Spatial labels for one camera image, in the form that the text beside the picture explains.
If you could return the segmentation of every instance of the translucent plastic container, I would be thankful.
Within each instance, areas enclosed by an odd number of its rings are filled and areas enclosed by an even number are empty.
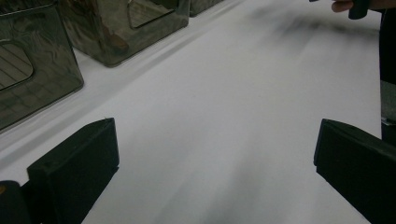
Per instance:
[[[83,85],[56,5],[0,0],[0,130]]]
[[[73,47],[117,66],[189,23],[190,0],[61,0]]]
[[[195,17],[221,1],[223,0],[191,0],[190,16]]]

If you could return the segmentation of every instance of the white table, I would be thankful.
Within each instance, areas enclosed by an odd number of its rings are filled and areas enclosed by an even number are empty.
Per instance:
[[[321,119],[380,136],[380,15],[331,1],[225,0],[0,134],[0,179],[113,117],[120,169],[84,223],[368,223],[320,175]]]

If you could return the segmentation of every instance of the person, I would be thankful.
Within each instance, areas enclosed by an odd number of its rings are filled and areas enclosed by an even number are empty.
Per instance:
[[[334,12],[347,11],[352,7],[352,0],[334,0],[332,3]],[[381,80],[396,85],[396,0],[370,0],[369,8],[382,13],[379,32]]]

